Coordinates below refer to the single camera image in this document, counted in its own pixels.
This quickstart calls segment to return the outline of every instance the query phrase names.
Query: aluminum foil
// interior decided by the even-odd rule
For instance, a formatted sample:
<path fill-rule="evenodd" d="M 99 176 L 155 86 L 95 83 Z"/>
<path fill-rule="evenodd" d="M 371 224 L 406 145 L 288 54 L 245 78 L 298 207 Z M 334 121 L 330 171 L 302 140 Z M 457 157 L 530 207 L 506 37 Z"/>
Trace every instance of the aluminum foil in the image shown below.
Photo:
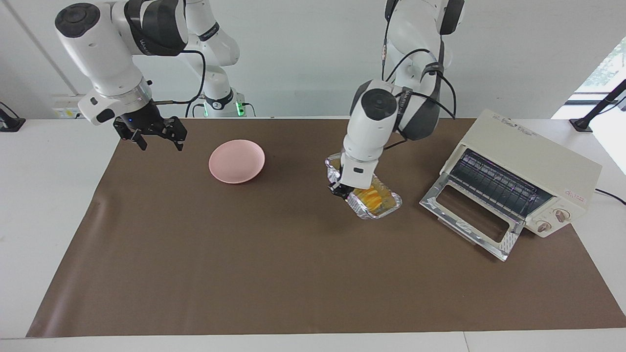
<path fill-rule="evenodd" d="M 333 154 L 330 157 L 326 158 L 325 164 L 327 168 L 327 176 L 328 176 L 328 181 L 330 181 L 331 183 L 338 182 L 339 178 L 341 177 L 339 170 L 337 170 L 334 166 L 332 166 L 332 162 L 334 160 L 340 160 L 340 159 L 341 159 L 341 153 Z M 389 192 L 391 199 L 388 199 L 387 202 L 384 202 L 384 203 L 391 204 L 391 205 L 390 206 L 383 205 L 382 208 L 379 209 L 376 212 L 376 214 L 374 214 L 365 206 L 365 204 L 363 204 L 361 199 L 357 197 L 354 194 L 354 192 L 351 192 L 350 195 L 348 195 L 348 198 L 346 199 L 346 203 L 348 203 L 348 205 L 356 213 L 356 215 L 358 215 L 361 219 L 364 219 L 364 220 L 381 219 L 393 213 L 394 211 L 398 210 L 400 206 L 402 206 L 402 198 L 400 198 L 398 194 L 395 194 L 394 192 L 389 190 L 389 188 L 385 186 L 384 183 L 380 182 L 380 180 L 378 179 L 378 177 L 376 177 L 376 175 L 374 175 L 374 180 L 372 182 L 378 184 L 379 187 L 382 187 L 384 190 L 387 190 Z"/>

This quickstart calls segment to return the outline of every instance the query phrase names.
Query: wall outlet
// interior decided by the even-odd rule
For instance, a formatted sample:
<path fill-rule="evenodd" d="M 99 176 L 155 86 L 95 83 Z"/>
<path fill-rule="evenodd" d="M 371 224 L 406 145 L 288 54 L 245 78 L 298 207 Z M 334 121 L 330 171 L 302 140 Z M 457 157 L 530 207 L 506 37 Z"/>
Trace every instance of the wall outlet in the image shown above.
<path fill-rule="evenodd" d="M 83 118 L 80 109 L 78 108 L 78 102 L 82 99 L 82 96 L 58 96 L 55 98 L 52 110 L 57 118 L 67 118 L 75 120 L 77 118 Z"/>

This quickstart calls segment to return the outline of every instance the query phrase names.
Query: black stand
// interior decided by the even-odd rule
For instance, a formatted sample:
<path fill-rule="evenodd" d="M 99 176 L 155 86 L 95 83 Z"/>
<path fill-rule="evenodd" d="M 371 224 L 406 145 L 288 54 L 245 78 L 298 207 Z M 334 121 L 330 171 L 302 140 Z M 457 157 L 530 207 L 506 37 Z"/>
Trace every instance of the black stand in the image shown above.
<path fill-rule="evenodd" d="M 620 83 L 616 89 L 607 95 L 593 110 L 587 114 L 587 116 L 579 119 L 571 119 L 570 123 L 578 132 L 593 132 L 589 127 L 589 123 L 600 114 L 607 106 L 609 106 L 618 96 L 620 96 L 626 90 L 626 80 Z"/>
<path fill-rule="evenodd" d="M 0 109 L 0 132 L 17 132 L 26 122 L 25 118 L 13 118 Z"/>

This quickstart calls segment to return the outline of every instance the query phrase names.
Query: yellow food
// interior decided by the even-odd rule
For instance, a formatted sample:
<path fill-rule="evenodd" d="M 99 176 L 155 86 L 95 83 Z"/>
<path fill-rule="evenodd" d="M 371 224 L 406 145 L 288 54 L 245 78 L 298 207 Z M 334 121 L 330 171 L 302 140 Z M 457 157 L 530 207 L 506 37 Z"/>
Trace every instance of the yellow food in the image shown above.
<path fill-rule="evenodd" d="M 354 190 L 354 195 L 359 197 L 361 202 L 363 202 L 363 204 L 365 204 L 365 206 L 371 212 L 376 211 L 382 206 L 382 197 L 380 194 L 378 194 L 378 191 L 374 189 L 374 186 L 370 187 L 367 190 Z"/>

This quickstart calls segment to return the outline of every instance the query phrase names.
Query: green light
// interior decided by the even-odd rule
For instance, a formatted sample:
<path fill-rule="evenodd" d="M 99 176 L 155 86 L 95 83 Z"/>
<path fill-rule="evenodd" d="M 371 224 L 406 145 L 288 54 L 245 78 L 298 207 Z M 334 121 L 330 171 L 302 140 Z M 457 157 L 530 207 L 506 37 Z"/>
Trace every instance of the green light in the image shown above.
<path fill-rule="evenodd" d="M 239 102 L 237 102 L 237 113 L 239 114 L 239 116 L 245 115 L 245 109 L 243 105 L 241 105 Z"/>

